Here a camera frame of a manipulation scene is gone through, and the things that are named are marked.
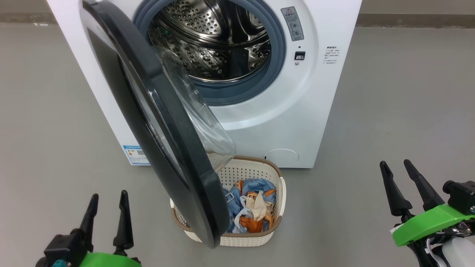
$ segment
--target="washing machine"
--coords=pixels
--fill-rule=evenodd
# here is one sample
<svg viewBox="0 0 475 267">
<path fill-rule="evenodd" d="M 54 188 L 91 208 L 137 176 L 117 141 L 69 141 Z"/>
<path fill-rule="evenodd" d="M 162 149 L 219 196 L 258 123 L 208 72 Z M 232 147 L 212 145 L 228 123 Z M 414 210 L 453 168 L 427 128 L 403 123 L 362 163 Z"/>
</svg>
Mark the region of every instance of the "washing machine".
<svg viewBox="0 0 475 267">
<path fill-rule="evenodd" d="M 130 163 L 208 247 L 236 154 L 313 167 L 359 0 L 48 2 Z"/>
<path fill-rule="evenodd" d="M 121 148 L 148 165 L 104 77 L 79 0 L 47 0 Z M 177 54 L 238 155 L 312 168 L 361 0 L 109 0 Z"/>
</svg>

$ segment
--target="green robot part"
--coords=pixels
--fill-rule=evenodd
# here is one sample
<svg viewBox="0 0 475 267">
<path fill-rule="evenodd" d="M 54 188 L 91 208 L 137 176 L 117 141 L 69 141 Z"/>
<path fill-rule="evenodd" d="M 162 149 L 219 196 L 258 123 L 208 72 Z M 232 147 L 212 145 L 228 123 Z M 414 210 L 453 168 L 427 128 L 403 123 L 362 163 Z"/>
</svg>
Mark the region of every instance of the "green robot part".
<svg viewBox="0 0 475 267">
<path fill-rule="evenodd" d="M 96 252 L 88 253 L 81 267 L 142 267 L 142 265 L 126 256 Z"/>
<path fill-rule="evenodd" d="M 419 240 L 471 218 L 475 218 L 475 214 L 464 215 L 448 205 L 439 205 L 410 218 L 394 231 L 392 238 L 398 247 L 406 246 L 411 241 Z"/>
</svg>

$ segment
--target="stainless steel drum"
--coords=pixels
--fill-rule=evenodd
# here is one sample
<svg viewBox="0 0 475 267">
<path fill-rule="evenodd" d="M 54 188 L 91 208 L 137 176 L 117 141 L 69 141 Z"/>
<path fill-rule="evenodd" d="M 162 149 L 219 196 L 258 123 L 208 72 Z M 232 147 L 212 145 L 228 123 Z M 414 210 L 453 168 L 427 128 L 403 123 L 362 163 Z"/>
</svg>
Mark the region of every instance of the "stainless steel drum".
<svg viewBox="0 0 475 267">
<path fill-rule="evenodd" d="M 242 79 L 271 54 L 259 19 L 228 0 L 175 1 L 153 18 L 148 34 L 153 45 L 175 52 L 192 78 L 205 82 Z"/>
</svg>

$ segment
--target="wall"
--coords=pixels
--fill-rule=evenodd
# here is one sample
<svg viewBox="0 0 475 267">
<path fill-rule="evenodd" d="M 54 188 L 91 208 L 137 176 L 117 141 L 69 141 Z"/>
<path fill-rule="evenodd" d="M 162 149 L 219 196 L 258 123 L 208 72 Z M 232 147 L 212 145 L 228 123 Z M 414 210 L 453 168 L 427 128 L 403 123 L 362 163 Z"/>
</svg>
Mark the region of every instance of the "wall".
<svg viewBox="0 0 475 267">
<path fill-rule="evenodd" d="M 363 0 L 360 13 L 475 14 L 474 0 Z"/>
<path fill-rule="evenodd" d="M 0 12 L 51 12 L 46 0 L 0 0 Z"/>
<path fill-rule="evenodd" d="M 50 12 L 46 0 L 0 0 L 0 12 Z M 360 13 L 475 14 L 475 0 L 363 0 Z"/>
</svg>

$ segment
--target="clothes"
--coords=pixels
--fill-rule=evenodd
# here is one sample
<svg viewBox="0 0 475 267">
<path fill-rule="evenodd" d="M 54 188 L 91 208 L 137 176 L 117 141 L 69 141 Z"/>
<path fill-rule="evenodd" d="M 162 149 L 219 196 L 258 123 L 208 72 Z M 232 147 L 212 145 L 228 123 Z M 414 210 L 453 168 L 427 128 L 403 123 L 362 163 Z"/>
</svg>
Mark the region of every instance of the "clothes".
<svg viewBox="0 0 475 267">
<path fill-rule="evenodd" d="M 272 202 L 264 201 L 262 191 L 259 191 L 258 194 L 254 192 L 247 194 L 246 208 L 251 209 L 254 215 L 253 219 L 257 221 L 264 219 L 269 223 L 270 227 L 272 227 L 274 223 L 274 219 L 270 214 L 272 211 L 272 206 Z"/>
<path fill-rule="evenodd" d="M 272 203 L 276 202 L 276 188 L 275 185 L 266 179 L 251 179 L 239 181 L 235 186 L 240 189 L 241 195 L 247 195 L 249 192 L 263 191 L 264 201 Z"/>
<path fill-rule="evenodd" d="M 262 191 L 259 191 L 255 199 L 247 195 L 246 208 L 251 209 L 254 220 L 262 220 L 267 213 L 267 206 L 262 197 Z"/>
<path fill-rule="evenodd" d="M 270 181 L 239 181 L 223 192 L 229 207 L 228 233 L 260 233 L 272 227 L 276 188 Z"/>
<path fill-rule="evenodd" d="M 252 211 L 246 208 L 246 196 L 241 196 L 239 198 L 241 205 L 244 207 L 234 218 L 233 224 L 234 228 L 232 229 L 233 233 L 247 233 L 247 228 L 240 224 L 240 219 L 247 217 L 253 217 Z"/>
<path fill-rule="evenodd" d="M 233 215 L 233 218 L 242 210 L 243 206 L 239 202 L 241 197 L 241 191 L 236 186 L 233 186 L 231 190 L 223 189 L 228 201 L 229 211 Z"/>
<path fill-rule="evenodd" d="M 246 217 L 241 217 L 239 219 L 239 223 L 247 228 L 247 231 L 249 233 L 260 233 L 264 229 L 264 221 L 256 221 L 253 220 L 252 218 L 246 218 Z"/>
</svg>

